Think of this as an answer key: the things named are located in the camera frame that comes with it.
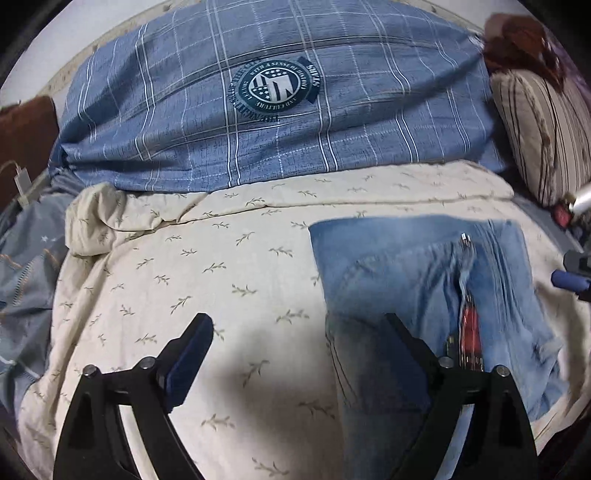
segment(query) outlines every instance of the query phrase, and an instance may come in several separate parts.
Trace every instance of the jeans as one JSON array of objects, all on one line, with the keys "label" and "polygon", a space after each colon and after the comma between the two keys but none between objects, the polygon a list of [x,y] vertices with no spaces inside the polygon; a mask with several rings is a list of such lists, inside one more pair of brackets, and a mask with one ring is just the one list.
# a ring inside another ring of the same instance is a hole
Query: jeans
[{"label": "jeans", "polygon": [[[450,336],[457,338],[469,291],[485,370],[499,364],[511,370],[530,420],[564,393],[561,343],[544,320],[516,223],[448,216],[339,219],[312,225],[310,236],[328,308],[346,480],[389,478],[430,407],[425,376],[384,313],[397,314],[413,336],[443,356]],[[465,407],[438,479],[453,475],[471,415]]]}]

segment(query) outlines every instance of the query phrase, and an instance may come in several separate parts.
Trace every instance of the screw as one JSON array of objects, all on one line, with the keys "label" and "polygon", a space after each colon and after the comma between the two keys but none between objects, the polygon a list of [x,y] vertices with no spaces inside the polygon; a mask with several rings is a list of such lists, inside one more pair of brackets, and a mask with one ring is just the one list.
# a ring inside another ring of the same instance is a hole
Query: screw
[{"label": "screw", "polygon": [[498,365],[495,368],[495,371],[498,375],[500,375],[502,377],[508,377],[509,375],[511,375],[511,372],[509,371],[509,369],[505,365]]},{"label": "screw", "polygon": [[439,365],[443,368],[453,368],[453,360],[448,356],[439,357]]},{"label": "screw", "polygon": [[139,367],[147,370],[148,368],[152,368],[156,363],[156,359],[153,356],[145,356],[139,361]]},{"label": "screw", "polygon": [[99,372],[99,369],[96,368],[94,365],[86,365],[82,369],[82,375],[88,378],[94,377]]}]

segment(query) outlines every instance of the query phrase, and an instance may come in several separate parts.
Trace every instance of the striped cushion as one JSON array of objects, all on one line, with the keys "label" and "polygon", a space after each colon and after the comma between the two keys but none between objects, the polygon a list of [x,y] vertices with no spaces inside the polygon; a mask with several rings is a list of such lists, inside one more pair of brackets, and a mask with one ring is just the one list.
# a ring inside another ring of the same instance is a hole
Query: striped cushion
[{"label": "striped cushion", "polygon": [[553,205],[591,178],[591,115],[576,85],[564,92],[528,70],[491,77],[496,107],[507,128],[513,155],[531,193]]}]

